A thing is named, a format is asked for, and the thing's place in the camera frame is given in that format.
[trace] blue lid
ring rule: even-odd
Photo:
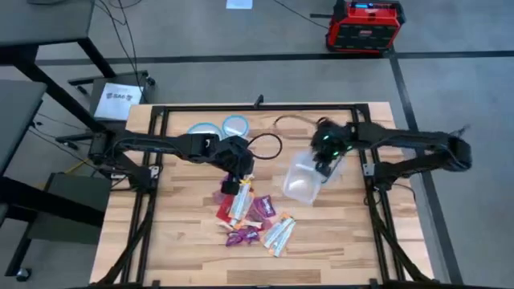
[[[244,116],[233,115],[228,116],[222,125],[223,134],[225,136],[241,136],[245,137],[250,130],[248,120]]]
[[[187,130],[187,133],[213,133],[217,134],[220,140],[223,138],[221,129],[219,129],[216,124],[210,122],[197,123],[190,127],[190,129]]]

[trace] wooden table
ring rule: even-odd
[[[369,108],[372,121],[394,128],[389,103],[370,103]],[[150,112],[151,105],[134,106],[127,129],[147,132]],[[249,120],[249,136],[252,137],[270,131],[278,116],[292,113],[312,120],[327,116],[339,124],[351,121],[349,112],[341,110],[171,112],[167,135],[186,133],[189,127],[202,121],[221,126],[227,116],[240,114]],[[285,133],[298,136],[311,136],[314,132],[313,127],[298,120],[281,120],[279,127]],[[297,220],[287,252],[280,258],[271,257],[259,243],[225,247],[226,234],[215,225],[218,206],[212,198],[225,173],[210,165],[194,165],[175,156],[164,156],[145,284],[154,279],[160,279],[162,286],[345,285],[367,284],[371,278],[380,280],[369,211],[363,204],[365,187],[357,152],[348,154],[342,176],[324,187],[312,206],[282,194],[291,159],[296,153],[308,149],[308,145],[308,140],[284,140],[284,150],[275,160],[255,161],[252,182],[255,194],[270,194],[278,213],[288,212]],[[272,138],[263,138],[251,146],[258,155],[272,155],[277,148],[276,140]],[[381,148],[379,153],[382,161],[398,162],[403,158],[400,149]],[[128,155],[141,162],[142,153],[130,152]],[[410,185],[408,180],[398,183]],[[127,191],[113,192],[110,197],[92,282],[107,272],[126,245],[134,196],[134,192]],[[389,198],[400,245],[421,271],[431,277],[412,193],[394,186],[389,191]],[[385,248],[390,274],[394,277],[389,247],[385,245]],[[135,279],[137,260],[138,252],[133,257],[131,280]]]

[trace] white paper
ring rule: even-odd
[[[95,117],[111,120],[127,120],[130,107],[141,102],[141,90],[137,86],[106,83]]]
[[[226,0],[227,9],[251,9],[253,0]]]

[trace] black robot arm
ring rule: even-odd
[[[124,156],[125,151],[173,154],[181,160],[195,164],[208,163],[229,174],[222,183],[222,192],[237,194],[239,181],[251,174],[253,154],[248,141],[239,136],[220,140],[209,133],[183,134],[180,136],[150,136],[130,131],[100,132],[93,139],[89,157],[96,164],[120,164],[132,175],[139,187],[150,186],[150,171],[133,164]]]
[[[462,172],[471,167],[471,147],[464,140],[445,132],[412,132],[388,129],[375,123],[347,123],[340,126],[326,118],[317,123],[311,146],[316,170],[324,176],[330,165],[351,149],[373,149],[381,146],[423,149],[430,154],[396,164],[380,162],[365,165],[364,174],[373,176],[377,189],[389,190],[399,177],[445,169]]]

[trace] gray floor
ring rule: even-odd
[[[283,0],[300,13],[330,13],[333,0]],[[514,1],[405,0],[407,23],[395,43],[397,51],[513,50],[509,37]],[[127,9],[138,56],[232,55],[325,52],[325,31],[278,6],[254,0],[253,10],[226,10],[223,0],[143,0]],[[316,19],[326,25],[326,19]],[[106,57],[123,57],[110,20],[96,9],[90,30]],[[122,38],[129,44],[126,33]],[[83,59],[75,44],[43,47],[39,59]],[[406,88],[420,129],[453,131],[465,124],[474,168],[468,173],[434,173],[455,253],[468,284],[514,287],[514,229],[510,220],[514,171],[509,153],[514,121],[510,92],[514,59],[401,60]],[[406,128],[402,103],[389,60],[286,61],[249,63],[141,64],[158,85],[155,103],[250,102],[264,94],[275,101],[389,101],[397,126]],[[130,71],[116,65],[115,71]],[[85,107],[88,100],[66,83],[69,77],[98,74],[93,66],[42,67]],[[2,79],[25,79],[12,67],[0,67]],[[80,123],[49,97],[41,113]],[[44,132],[77,132],[39,117]],[[82,156],[86,148],[80,151]],[[50,172],[64,171],[76,160],[27,135],[9,168],[9,176],[31,185]],[[418,210],[437,276],[444,280],[430,211],[421,186]],[[23,224],[0,230],[0,271],[21,236]],[[92,267],[94,246],[35,242],[27,266],[35,275],[26,284],[0,278],[0,287],[59,288],[84,285]]]

